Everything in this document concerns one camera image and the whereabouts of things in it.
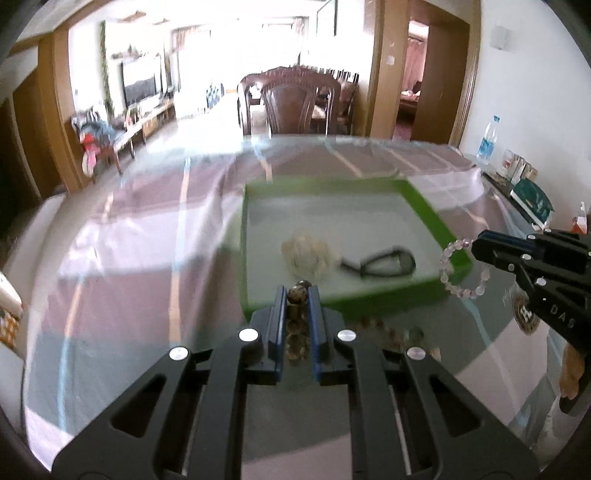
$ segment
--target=silver screw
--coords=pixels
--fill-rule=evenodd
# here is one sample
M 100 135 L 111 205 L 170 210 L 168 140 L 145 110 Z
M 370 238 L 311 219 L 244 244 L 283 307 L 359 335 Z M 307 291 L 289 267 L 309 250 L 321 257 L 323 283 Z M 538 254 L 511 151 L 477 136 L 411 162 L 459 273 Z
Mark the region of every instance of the silver screw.
M 411 360 L 423 360 L 427 356 L 427 354 L 425 353 L 425 350 L 423 350 L 421 347 L 412 346 L 407 350 L 407 356 Z
M 187 350 L 183 346 L 176 346 L 168 353 L 168 356 L 177 362 L 179 360 L 185 360 L 188 357 L 188 355 L 189 350 Z
M 353 330 L 341 330 L 336 336 L 341 342 L 352 342 L 357 338 L 357 334 Z
M 244 330 L 240 330 L 238 337 L 243 342 L 253 342 L 258 338 L 258 332 L 254 328 L 245 328 Z

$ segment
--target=beaded bracelet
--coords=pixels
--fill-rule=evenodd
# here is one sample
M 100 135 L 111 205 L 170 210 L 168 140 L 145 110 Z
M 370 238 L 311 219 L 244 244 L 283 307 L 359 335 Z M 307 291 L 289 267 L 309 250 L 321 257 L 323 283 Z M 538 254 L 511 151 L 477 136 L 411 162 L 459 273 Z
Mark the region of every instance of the beaded bracelet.
M 455 242 L 451 242 L 448 244 L 447 248 L 443 251 L 441 255 L 441 262 L 439 267 L 441 283 L 445 285 L 445 289 L 449 291 L 452 295 L 455 295 L 459 299 L 476 299 L 482 295 L 486 291 L 486 282 L 489 281 L 491 278 L 491 271 L 488 267 L 484 267 L 480 274 L 480 284 L 476 287 L 475 290 L 471 290 L 469 288 L 461 288 L 456 285 L 452 285 L 449 281 L 449 268 L 450 268 L 450 258 L 452 257 L 455 251 L 460 251 L 463 249 L 468 249 L 472 246 L 472 240 L 468 240 L 465 238 L 464 240 L 456 240 Z

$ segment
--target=blue bottle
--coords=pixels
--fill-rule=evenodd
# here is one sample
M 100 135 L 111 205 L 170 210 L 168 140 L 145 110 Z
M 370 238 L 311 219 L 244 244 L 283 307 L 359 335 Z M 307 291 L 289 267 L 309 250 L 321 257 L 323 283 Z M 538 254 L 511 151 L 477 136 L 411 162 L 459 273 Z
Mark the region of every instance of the blue bottle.
M 476 155 L 478 163 L 482 165 L 487 165 L 491 160 L 492 151 L 495 149 L 496 144 L 496 127 L 499 126 L 499 121 L 501 121 L 501 119 L 494 116 L 492 122 L 486 127 L 484 138 L 478 149 L 478 155 Z

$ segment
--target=hanging vine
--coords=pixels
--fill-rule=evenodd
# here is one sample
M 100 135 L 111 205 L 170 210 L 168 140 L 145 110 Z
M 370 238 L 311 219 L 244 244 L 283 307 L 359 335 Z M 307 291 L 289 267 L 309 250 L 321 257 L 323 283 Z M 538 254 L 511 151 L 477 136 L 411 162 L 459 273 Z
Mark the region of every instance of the hanging vine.
M 103 77 L 103 90 L 105 94 L 105 108 L 109 118 L 113 117 L 113 99 L 111 98 L 111 89 L 109 87 L 109 66 L 107 65 L 107 50 L 105 47 L 106 22 L 100 23 L 100 69 Z

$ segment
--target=striped tablecloth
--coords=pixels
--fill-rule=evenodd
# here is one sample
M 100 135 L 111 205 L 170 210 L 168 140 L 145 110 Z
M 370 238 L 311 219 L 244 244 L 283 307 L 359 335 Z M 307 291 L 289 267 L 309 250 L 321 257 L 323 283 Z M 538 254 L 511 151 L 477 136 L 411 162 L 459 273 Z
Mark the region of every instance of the striped tablecloth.
M 232 154 L 179 158 L 125 178 L 78 233 L 29 345 L 25 422 L 50 467 L 57 452 L 173 345 L 216 345 L 245 319 L 238 300 L 239 215 L 247 181 L 283 175 L 403 174 L 458 238 L 531 227 L 447 146 L 366 138 L 277 137 Z M 478 284 L 479 269 L 465 280 Z M 555 397 L 560 345 L 512 319 L 511 275 L 493 272 L 477 300 L 449 297 L 386 320 L 419 325 L 442 363 L 532 442 Z M 301 373 L 249 393 L 244 478 L 344 478 L 350 468 L 344 387 Z

